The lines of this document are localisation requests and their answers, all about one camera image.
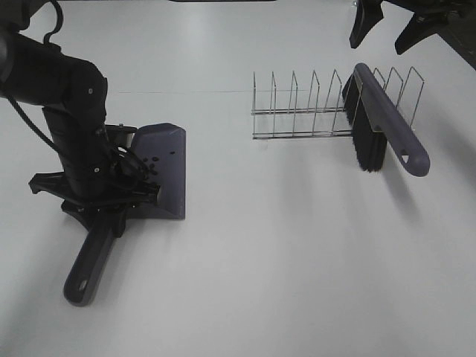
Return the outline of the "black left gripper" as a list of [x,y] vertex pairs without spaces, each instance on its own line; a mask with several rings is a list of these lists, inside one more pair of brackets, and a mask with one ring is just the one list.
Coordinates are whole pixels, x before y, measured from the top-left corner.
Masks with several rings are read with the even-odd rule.
[[[29,182],[32,193],[50,193],[63,200],[61,209],[87,231],[92,208],[114,208],[133,203],[156,203],[159,188],[147,182],[148,166],[130,148],[109,142],[106,124],[85,131],[70,122],[48,122],[50,143],[62,170],[37,173]],[[112,214],[112,234],[126,229],[126,210]]]

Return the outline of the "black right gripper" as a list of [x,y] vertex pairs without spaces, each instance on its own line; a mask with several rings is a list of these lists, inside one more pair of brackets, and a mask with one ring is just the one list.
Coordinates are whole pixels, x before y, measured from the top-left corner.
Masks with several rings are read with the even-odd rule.
[[[449,13],[465,17],[475,9],[475,1],[387,0],[387,2],[412,12],[410,21],[394,44],[398,55],[404,54],[447,26]],[[350,47],[360,46],[370,30],[383,18],[382,0],[356,1],[356,17],[350,33]]]

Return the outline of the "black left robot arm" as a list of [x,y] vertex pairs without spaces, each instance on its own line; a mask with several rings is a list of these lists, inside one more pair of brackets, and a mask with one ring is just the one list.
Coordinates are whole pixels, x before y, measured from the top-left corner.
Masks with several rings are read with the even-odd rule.
[[46,192],[87,228],[105,225],[120,237],[129,208],[156,203],[158,185],[128,145],[132,127],[106,125],[107,79],[92,62],[70,57],[47,32],[24,35],[42,1],[1,3],[1,97],[57,153],[62,170],[37,173],[33,193]]

